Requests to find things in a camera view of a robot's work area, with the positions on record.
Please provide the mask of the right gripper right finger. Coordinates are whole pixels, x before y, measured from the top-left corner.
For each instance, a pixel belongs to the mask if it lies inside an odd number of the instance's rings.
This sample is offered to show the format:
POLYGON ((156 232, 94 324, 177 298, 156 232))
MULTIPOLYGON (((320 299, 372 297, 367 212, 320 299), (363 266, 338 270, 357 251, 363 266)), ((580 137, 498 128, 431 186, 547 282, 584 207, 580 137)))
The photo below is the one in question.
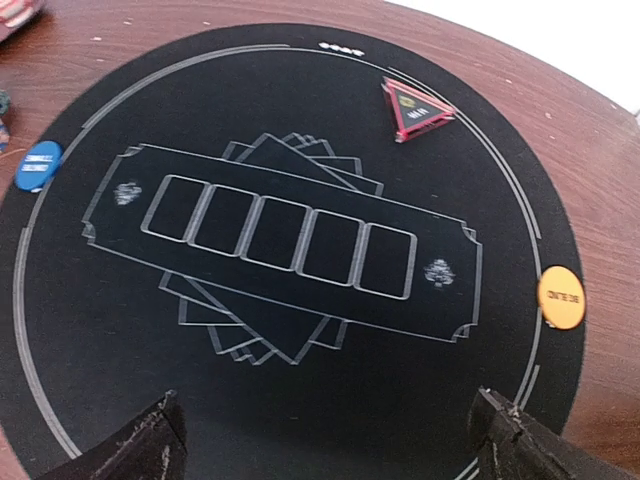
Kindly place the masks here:
POLYGON ((480 479, 616 480, 634 474, 574 446, 495 390, 479 388, 468 414, 480 479))

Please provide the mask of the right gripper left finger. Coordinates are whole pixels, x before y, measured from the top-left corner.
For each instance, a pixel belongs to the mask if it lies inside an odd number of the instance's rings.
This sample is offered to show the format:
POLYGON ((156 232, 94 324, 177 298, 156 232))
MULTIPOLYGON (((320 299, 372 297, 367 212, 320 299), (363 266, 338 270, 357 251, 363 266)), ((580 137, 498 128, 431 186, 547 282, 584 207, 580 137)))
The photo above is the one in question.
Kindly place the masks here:
POLYGON ((175 390, 80 456, 43 474, 43 480, 185 478, 187 431, 175 390))

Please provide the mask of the orange big blind button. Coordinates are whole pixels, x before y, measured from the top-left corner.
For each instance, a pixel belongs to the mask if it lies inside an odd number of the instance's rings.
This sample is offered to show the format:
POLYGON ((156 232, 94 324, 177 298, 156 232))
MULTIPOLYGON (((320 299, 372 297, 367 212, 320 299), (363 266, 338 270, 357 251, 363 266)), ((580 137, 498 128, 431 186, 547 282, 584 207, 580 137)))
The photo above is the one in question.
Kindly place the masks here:
POLYGON ((541 275, 537 301, 548 325, 571 330, 580 325, 586 313, 586 296, 581 280, 567 267, 554 265, 541 275))

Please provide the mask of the blue small blind button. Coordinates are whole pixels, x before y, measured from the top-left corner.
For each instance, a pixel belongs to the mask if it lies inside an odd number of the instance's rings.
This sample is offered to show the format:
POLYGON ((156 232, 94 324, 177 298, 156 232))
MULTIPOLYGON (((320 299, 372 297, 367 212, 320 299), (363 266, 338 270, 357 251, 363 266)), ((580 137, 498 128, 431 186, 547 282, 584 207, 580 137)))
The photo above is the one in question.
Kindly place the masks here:
POLYGON ((34 145, 21 160, 14 177, 17 188, 36 193, 55 175, 62 162, 63 149, 55 141, 34 145))

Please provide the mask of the red black all-in triangle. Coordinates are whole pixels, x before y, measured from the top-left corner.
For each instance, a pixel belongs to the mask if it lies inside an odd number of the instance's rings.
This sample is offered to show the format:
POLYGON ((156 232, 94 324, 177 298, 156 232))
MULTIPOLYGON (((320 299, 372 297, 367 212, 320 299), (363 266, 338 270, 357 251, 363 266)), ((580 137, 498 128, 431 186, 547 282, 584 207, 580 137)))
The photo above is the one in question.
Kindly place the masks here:
POLYGON ((381 87, 392 112, 397 143, 406 143, 456 118, 454 107, 397 80, 384 77, 381 87))

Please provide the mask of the blue white chip stack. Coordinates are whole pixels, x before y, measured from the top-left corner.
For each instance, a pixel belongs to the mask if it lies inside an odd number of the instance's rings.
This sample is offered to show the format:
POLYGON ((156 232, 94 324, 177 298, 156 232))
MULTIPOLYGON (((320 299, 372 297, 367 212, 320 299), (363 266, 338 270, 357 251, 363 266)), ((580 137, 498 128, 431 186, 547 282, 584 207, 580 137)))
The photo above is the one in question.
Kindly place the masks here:
POLYGON ((0 123, 0 152, 3 153, 10 141, 10 134, 8 128, 0 123))

